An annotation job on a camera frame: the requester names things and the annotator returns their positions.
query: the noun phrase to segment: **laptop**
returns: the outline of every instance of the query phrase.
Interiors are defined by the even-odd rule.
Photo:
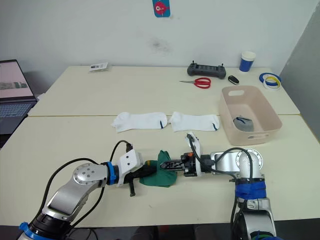
[[[36,103],[17,60],[0,61],[0,137],[10,136]]]

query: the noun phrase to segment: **black game controller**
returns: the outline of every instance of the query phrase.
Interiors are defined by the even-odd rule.
[[[222,63],[219,66],[208,66],[208,65],[199,65],[192,61],[189,65],[187,71],[189,76],[206,76],[206,77],[216,77],[219,79],[224,79],[226,76],[226,69]]]

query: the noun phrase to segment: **beige plastic basket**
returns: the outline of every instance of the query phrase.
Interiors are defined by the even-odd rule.
[[[219,103],[221,122],[229,142],[235,146],[270,141],[282,123],[262,92],[255,86],[228,86],[222,89]],[[234,119],[251,119],[253,131],[241,131]]]

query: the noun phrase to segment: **white table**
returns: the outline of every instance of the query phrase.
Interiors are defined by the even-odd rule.
[[[236,76],[241,85],[258,87],[277,114],[299,114],[286,91],[264,88],[259,75],[269,68],[252,68],[243,73],[226,68],[226,78],[211,78],[211,88],[200,89],[190,81],[186,67],[113,66],[110,71],[88,72],[88,66],[70,66],[56,80],[29,116],[116,116],[174,111],[191,115],[219,114],[221,90],[233,86],[227,80]]]
[[[319,218],[320,145],[299,115],[279,116],[283,126],[272,141],[254,146],[263,156],[262,172],[275,220]],[[49,176],[63,163],[79,157],[108,161],[118,140],[133,143],[145,160],[157,159],[166,150],[172,159],[190,149],[185,132],[170,125],[159,130],[116,133],[114,117],[28,117],[0,150],[0,225],[29,222],[36,214]],[[223,128],[217,132],[194,131],[203,153],[231,147]],[[125,152],[120,146],[115,160]],[[77,163],[53,181],[49,196],[66,183]],[[230,219],[235,186],[225,175],[179,176],[169,187],[135,182],[129,187],[108,186],[101,203],[80,226],[118,227],[170,224],[226,223]],[[94,191],[81,213],[97,200]]]

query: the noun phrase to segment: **scissors blade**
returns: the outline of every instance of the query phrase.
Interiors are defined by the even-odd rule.
[[[186,84],[194,84],[195,83],[195,81],[180,81],[180,82],[186,83]]]

